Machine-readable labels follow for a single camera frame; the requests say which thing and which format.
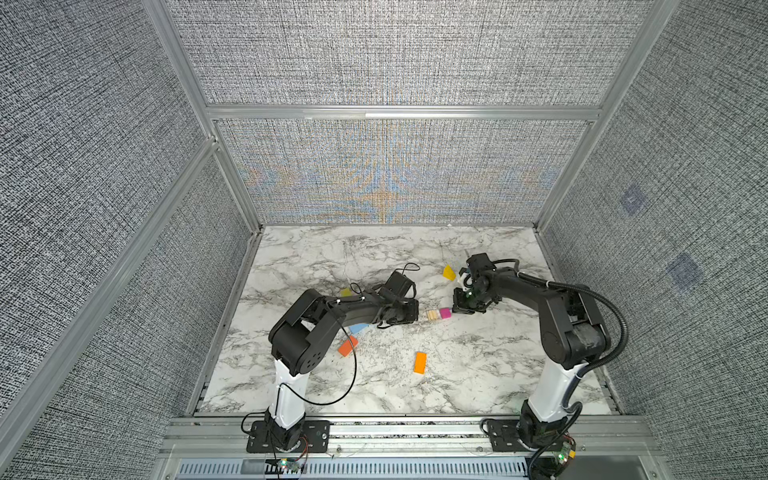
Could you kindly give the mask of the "orange wooden block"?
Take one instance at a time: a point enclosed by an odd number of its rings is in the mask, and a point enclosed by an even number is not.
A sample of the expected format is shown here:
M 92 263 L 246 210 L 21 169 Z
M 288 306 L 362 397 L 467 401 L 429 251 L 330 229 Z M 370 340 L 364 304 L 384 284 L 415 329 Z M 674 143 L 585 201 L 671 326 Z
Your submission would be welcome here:
M 413 372 L 419 375 L 424 375 L 426 371 L 427 354 L 424 352 L 417 352 L 414 358 Z

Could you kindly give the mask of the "light blue wooden block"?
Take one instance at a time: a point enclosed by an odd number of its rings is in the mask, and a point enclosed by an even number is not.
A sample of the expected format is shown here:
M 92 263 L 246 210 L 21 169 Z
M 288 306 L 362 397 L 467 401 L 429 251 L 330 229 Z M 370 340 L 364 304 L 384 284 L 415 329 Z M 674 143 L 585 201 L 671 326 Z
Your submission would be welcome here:
M 369 324 L 356 324 L 352 325 L 348 328 L 348 331 L 351 335 L 358 335 L 361 331 L 365 330 L 367 327 L 369 327 Z

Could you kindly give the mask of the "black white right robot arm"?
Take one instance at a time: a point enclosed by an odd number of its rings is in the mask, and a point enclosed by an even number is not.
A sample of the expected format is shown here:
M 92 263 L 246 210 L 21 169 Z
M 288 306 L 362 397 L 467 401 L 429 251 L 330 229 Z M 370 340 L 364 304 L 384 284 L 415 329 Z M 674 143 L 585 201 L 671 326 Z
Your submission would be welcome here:
M 547 448 L 565 434 L 583 404 L 572 396 L 581 380 L 611 346 L 596 300 L 585 287 L 560 284 L 512 268 L 459 271 L 455 313 L 484 313 L 511 300 L 538 314 L 545 366 L 534 392 L 523 402 L 516 426 L 519 442 Z

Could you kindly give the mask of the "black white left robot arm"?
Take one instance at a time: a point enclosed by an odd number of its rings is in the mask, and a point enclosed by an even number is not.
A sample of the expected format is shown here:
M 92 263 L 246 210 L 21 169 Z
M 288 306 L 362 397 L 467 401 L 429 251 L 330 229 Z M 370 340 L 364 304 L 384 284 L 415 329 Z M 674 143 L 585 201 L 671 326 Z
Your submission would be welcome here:
M 388 328 L 418 319 L 416 287 L 381 286 L 348 297 L 332 297 L 305 290 L 288 308 L 268 335 L 276 372 L 275 393 L 265 414 L 268 439 L 282 451 L 295 447 L 302 435 L 306 406 L 335 402 L 306 397 L 310 373 L 332 347 L 336 336 L 349 337 L 358 324 Z

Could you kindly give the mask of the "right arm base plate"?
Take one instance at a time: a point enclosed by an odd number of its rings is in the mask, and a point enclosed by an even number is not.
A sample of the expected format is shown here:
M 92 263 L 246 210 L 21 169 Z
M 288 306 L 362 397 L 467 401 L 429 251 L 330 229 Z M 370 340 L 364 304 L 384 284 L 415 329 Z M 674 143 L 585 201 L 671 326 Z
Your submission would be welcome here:
M 488 436 L 494 452 L 535 452 L 542 447 L 554 451 L 563 443 L 560 432 L 568 420 L 568 417 L 556 422 L 486 418 L 480 428 Z

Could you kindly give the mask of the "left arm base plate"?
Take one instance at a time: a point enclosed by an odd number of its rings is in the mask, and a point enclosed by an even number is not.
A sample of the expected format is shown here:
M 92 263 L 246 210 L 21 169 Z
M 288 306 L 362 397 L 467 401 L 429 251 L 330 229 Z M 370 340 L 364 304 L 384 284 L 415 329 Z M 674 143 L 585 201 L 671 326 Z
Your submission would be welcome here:
M 290 429 L 274 422 L 254 421 L 247 433 L 245 450 L 256 453 L 326 453 L 330 440 L 329 421 L 302 420 Z

